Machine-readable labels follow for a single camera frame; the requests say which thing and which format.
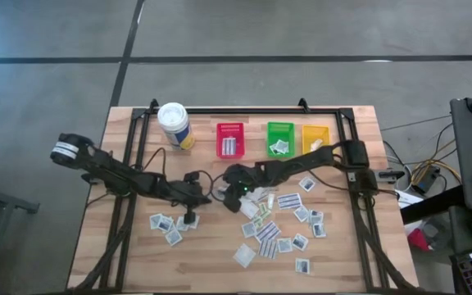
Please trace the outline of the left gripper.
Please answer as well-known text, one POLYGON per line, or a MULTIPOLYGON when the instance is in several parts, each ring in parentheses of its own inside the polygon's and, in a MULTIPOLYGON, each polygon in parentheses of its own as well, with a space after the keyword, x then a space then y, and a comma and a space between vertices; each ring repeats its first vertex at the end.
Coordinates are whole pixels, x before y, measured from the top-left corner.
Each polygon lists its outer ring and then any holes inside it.
POLYGON ((202 194, 202 186, 199 183, 199 172, 189 172, 183 180, 172 180, 168 182, 174 202, 182 204, 187 211, 184 214, 184 223, 191 225, 196 221, 195 208, 211 203, 207 195, 202 194))

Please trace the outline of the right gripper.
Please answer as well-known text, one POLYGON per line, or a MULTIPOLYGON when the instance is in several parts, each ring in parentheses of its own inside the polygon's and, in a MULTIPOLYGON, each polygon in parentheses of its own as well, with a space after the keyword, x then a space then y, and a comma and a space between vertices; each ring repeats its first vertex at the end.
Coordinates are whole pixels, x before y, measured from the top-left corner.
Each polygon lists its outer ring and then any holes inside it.
POLYGON ((226 169, 222 179, 229 185, 223 193, 223 204, 228 210, 237 213, 242 206, 241 197, 248 191, 252 192, 260 183, 261 171, 256 166, 233 164, 226 169))

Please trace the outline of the white gauze pad packet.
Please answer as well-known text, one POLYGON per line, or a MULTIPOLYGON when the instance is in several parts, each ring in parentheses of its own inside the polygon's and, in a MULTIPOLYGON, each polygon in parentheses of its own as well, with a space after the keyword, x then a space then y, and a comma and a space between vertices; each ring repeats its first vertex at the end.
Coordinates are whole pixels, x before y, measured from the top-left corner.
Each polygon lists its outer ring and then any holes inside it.
POLYGON ((243 243, 234 254, 233 259, 243 268, 247 268, 255 256, 256 253, 246 243, 243 243))
POLYGON ((250 220, 252 220, 259 212, 259 207, 246 199, 241 200, 240 211, 250 220))

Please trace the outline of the plain white bandage wrapper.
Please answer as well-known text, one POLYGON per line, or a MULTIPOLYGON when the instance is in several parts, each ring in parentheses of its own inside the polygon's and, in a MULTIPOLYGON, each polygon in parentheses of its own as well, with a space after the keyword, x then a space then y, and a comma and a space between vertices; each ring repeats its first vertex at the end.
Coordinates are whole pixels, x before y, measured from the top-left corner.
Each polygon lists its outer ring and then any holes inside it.
POLYGON ((260 202, 264 198, 268 198, 270 194, 275 194, 278 191, 277 188, 272 187, 259 187, 255 188, 252 192, 249 192, 245 195, 245 198, 249 199, 252 202, 260 202))

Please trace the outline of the blue striped bandage wrapper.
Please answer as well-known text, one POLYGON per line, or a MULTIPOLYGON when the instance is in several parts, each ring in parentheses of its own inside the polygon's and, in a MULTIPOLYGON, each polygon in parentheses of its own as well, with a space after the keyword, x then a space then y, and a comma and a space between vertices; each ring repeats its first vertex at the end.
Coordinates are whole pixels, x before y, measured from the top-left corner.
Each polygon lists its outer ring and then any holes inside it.
POLYGON ((274 260, 276 258, 277 250, 277 242, 274 239, 267 239, 261 242, 258 254, 274 260))
POLYGON ((297 209, 302 205, 302 199, 299 193, 291 193, 277 197, 280 210, 297 209))
POLYGON ((275 239, 281 235, 281 230, 274 221, 264 225, 255 235, 255 239, 262 243, 263 241, 275 239))
POLYGON ((222 140, 222 156, 234 156, 236 152, 236 138, 228 137, 222 140))

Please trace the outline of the red plastic basket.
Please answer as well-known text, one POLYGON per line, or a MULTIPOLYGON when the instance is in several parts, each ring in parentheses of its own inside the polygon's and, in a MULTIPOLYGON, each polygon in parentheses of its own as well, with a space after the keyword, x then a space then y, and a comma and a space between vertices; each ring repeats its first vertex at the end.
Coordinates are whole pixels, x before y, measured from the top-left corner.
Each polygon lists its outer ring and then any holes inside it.
POLYGON ((245 138, 243 123, 218 123, 216 126, 216 155, 221 159, 239 159, 245 154, 245 138), (222 156, 223 138, 236 138, 236 152, 234 156, 222 156))

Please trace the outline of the wipes canister with white lid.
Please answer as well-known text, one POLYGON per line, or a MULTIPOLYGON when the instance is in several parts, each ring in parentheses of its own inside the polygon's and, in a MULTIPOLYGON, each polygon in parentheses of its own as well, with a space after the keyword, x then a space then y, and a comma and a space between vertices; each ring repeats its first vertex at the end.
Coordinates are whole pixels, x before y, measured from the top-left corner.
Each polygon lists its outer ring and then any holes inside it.
POLYGON ((189 150, 195 144, 192 127, 185 107, 168 102, 157 112, 158 123, 174 150, 189 150))

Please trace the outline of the green plastic basket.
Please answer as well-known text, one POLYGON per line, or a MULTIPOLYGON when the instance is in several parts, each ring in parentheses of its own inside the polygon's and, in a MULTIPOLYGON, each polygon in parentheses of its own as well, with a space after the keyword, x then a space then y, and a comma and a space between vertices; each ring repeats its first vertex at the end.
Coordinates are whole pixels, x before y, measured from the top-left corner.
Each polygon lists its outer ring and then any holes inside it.
POLYGON ((293 157, 295 154, 295 125, 291 122, 273 122, 267 124, 266 151, 269 157, 293 157), (269 146, 279 139, 289 142, 289 152, 273 155, 269 146))

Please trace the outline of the yellow plastic basket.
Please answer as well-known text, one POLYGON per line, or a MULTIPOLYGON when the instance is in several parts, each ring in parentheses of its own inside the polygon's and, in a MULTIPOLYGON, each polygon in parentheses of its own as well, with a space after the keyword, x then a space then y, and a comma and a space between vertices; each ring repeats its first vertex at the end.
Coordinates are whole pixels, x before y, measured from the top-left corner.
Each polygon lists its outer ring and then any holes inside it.
POLYGON ((302 153, 311 152, 311 144, 318 138, 323 140, 320 148, 330 144, 329 127, 323 125, 303 125, 302 126, 302 153))

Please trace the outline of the white paper sheet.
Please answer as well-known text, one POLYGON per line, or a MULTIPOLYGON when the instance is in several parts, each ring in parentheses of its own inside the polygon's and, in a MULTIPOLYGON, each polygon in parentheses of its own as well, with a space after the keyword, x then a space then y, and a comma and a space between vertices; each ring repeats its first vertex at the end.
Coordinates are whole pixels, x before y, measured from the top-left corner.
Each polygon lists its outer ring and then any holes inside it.
POLYGON ((407 192, 403 192, 400 190, 396 190, 396 193, 398 194, 398 204, 401 209, 408 207, 412 204, 422 202, 423 198, 417 197, 415 195, 409 194, 407 192))

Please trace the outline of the red object on floor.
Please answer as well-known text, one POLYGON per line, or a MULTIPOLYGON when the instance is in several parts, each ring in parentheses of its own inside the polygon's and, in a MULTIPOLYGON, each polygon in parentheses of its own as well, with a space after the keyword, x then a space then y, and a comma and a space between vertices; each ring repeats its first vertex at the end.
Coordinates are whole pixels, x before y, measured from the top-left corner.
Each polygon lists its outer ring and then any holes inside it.
POLYGON ((428 244, 423 231, 419 228, 413 229, 407 235, 407 240, 411 246, 416 247, 423 252, 429 252, 433 250, 433 248, 428 244))

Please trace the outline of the black power brick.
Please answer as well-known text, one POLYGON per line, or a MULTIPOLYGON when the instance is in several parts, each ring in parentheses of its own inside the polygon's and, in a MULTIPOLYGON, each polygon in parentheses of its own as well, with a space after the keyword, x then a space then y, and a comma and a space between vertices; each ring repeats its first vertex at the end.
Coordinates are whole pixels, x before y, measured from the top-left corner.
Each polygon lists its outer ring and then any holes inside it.
POLYGON ((412 181, 411 188, 415 192, 425 195, 440 176, 440 172, 441 170, 437 166, 426 166, 412 181))

